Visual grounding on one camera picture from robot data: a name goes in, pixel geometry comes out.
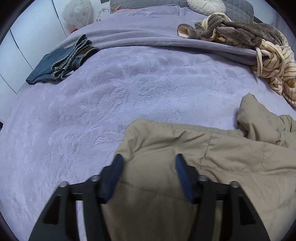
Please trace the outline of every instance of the pillow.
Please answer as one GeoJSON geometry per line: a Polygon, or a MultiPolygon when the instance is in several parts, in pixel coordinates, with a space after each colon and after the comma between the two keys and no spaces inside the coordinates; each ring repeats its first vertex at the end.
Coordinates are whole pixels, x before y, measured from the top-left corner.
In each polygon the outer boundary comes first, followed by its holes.
{"type": "Polygon", "coordinates": [[[187,4],[193,11],[206,16],[216,12],[226,12],[226,7],[222,0],[187,0],[187,4]]]}

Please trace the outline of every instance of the quilted headboard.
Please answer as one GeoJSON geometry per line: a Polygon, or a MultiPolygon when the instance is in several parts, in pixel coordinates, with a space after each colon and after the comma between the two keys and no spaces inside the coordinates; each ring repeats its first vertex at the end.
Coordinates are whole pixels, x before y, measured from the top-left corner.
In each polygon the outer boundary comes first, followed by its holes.
{"type": "MultiPolygon", "coordinates": [[[[226,6],[226,15],[233,21],[252,23],[254,10],[252,4],[246,0],[222,0],[226,6]]],[[[120,9],[140,9],[151,6],[175,4],[180,7],[188,7],[187,0],[110,0],[111,7],[120,9]]]]}
{"type": "Polygon", "coordinates": [[[222,0],[226,6],[226,15],[236,22],[252,23],[254,9],[252,4],[245,0],[222,0]]]}
{"type": "Polygon", "coordinates": [[[144,7],[163,6],[163,5],[179,5],[186,7],[187,0],[110,0],[110,6],[116,7],[122,4],[120,9],[140,9],[144,7]]]}

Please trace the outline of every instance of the khaki duvet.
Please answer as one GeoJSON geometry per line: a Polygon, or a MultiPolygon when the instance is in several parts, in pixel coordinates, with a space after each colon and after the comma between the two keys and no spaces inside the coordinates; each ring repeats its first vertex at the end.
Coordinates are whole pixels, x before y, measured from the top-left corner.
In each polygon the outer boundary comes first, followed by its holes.
{"type": "Polygon", "coordinates": [[[238,181],[270,239],[280,240],[296,218],[296,123],[289,115],[270,113],[251,94],[243,97],[237,121],[239,129],[228,131],[131,123],[116,151],[125,158],[124,171],[103,208],[112,240],[188,239],[197,206],[182,193],[175,170],[178,153],[212,181],[238,181]]]}

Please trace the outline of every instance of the embossed pattern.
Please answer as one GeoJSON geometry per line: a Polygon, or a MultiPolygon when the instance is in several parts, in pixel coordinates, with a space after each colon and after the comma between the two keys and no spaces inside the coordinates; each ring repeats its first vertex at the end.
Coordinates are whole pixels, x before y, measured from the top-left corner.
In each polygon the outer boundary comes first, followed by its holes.
{"type": "Polygon", "coordinates": [[[58,84],[26,84],[0,132],[4,218],[20,241],[28,240],[58,183],[98,174],[130,122],[234,129],[248,92],[271,112],[296,118],[248,66],[179,47],[105,49],[58,84]]]}

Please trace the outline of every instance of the lavender blanket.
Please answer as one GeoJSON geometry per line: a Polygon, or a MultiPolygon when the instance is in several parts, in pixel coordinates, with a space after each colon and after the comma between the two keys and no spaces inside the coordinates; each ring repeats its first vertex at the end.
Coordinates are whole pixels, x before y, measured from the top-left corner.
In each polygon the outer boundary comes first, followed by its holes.
{"type": "MultiPolygon", "coordinates": [[[[139,17],[133,14],[128,17],[139,17]]],[[[110,22],[95,23],[77,36],[91,35],[94,26],[111,28],[115,19],[114,14],[110,22]]],[[[18,239],[27,241],[58,183],[98,174],[130,122],[145,118],[235,129],[241,98],[249,92],[271,112],[296,118],[284,98],[248,66],[191,48],[112,47],[60,83],[25,84],[0,132],[0,211],[18,239]]],[[[83,231],[80,236],[86,240],[83,231]]]]}
{"type": "Polygon", "coordinates": [[[194,25],[205,19],[204,15],[193,12],[189,7],[158,6],[123,11],[75,31],[57,48],[69,47],[75,44],[79,36],[87,34],[93,45],[99,49],[133,45],[190,47],[214,52],[242,64],[257,64],[254,50],[179,37],[179,24],[194,25]]]}

